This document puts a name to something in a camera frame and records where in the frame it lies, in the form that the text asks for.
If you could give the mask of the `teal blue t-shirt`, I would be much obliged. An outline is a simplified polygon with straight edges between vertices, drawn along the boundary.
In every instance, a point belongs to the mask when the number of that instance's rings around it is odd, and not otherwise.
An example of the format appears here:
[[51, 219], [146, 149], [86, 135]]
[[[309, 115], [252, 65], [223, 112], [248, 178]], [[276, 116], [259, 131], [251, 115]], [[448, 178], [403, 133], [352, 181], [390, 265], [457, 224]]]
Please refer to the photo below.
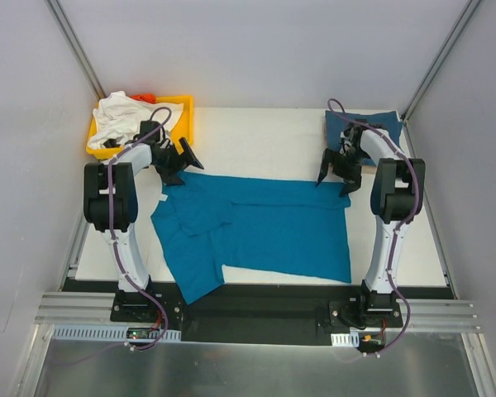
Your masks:
[[351, 282], [342, 183], [180, 177], [150, 219], [187, 303], [222, 286], [225, 265]]

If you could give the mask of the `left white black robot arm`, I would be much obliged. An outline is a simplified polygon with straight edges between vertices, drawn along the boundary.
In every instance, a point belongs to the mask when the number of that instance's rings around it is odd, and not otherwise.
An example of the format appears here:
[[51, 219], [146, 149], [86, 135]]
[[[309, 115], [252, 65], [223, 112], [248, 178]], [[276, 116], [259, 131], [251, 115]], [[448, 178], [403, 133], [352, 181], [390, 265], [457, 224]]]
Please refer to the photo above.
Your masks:
[[146, 292], [150, 285], [135, 232], [139, 214], [135, 177], [149, 167], [162, 185], [180, 186], [181, 171], [201, 170], [203, 165], [186, 137], [172, 140], [163, 123], [148, 120], [112, 158], [83, 169], [83, 215], [109, 245], [118, 268], [118, 289], [125, 293]]

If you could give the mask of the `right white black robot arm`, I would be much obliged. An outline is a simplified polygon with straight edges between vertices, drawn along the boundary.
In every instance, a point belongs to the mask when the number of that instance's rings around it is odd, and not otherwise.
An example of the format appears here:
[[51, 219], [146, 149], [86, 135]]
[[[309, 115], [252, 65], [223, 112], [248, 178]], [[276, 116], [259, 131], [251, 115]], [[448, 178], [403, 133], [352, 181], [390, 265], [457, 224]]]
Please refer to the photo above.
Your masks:
[[376, 232], [370, 267], [361, 286], [363, 300], [355, 306], [355, 316], [371, 327], [400, 297], [396, 292], [399, 257], [409, 226], [422, 209], [426, 165], [408, 157], [387, 131], [359, 120], [341, 133], [339, 150], [324, 150], [316, 184], [333, 173], [344, 181], [341, 197], [354, 193], [361, 186], [363, 160], [372, 160], [376, 167], [370, 193]]

